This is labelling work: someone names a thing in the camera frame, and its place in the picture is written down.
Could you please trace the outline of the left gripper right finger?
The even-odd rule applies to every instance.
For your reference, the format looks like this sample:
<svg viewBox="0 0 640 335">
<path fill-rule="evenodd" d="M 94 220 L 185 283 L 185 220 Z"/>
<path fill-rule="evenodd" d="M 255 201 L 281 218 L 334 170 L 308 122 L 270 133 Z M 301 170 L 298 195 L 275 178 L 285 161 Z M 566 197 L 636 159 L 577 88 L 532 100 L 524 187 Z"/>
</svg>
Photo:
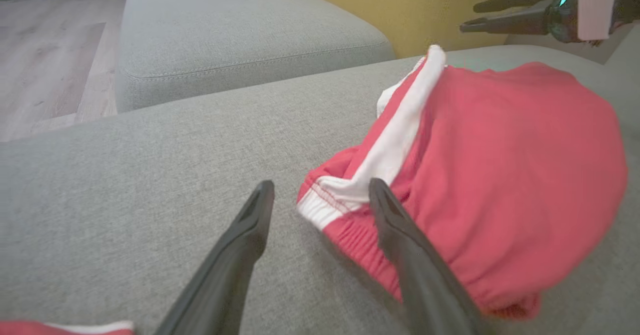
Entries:
<svg viewBox="0 0 640 335">
<path fill-rule="evenodd" d="M 378 245 L 393 264 L 412 335 L 490 335 L 482 312 L 381 178 L 369 182 Z"/>
</svg>

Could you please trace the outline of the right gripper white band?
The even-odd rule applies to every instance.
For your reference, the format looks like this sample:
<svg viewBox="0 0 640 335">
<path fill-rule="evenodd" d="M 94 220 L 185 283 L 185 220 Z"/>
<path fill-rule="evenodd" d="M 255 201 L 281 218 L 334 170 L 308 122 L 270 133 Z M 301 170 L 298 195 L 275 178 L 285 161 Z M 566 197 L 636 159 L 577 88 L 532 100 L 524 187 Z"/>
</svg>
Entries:
<svg viewBox="0 0 640 335">
<path fill-rule="evenodd" d="M 618 28 L 640 18 L 639 0 L 486 0 L 473 5 L 475 13 L 491 13 L 515 7 L 524 9 L 484 16 L 460 25 L 463 34 L 546 35 L 562 43 L 598 43 Z"/>
</svg>

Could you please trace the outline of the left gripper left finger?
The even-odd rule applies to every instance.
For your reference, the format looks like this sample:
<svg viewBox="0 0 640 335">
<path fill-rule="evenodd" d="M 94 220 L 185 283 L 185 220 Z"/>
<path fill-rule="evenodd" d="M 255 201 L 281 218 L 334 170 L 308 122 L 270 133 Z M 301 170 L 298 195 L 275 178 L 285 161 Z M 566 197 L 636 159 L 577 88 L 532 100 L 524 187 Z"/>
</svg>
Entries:
<svg viewBox="0 0 640 335">
<path fill-rule="evenodd" d="M 166 313 L 158 335 L 237 335 L 254 266 L 265 252 L 275 185 L 263 180 Z"/>
</svg>

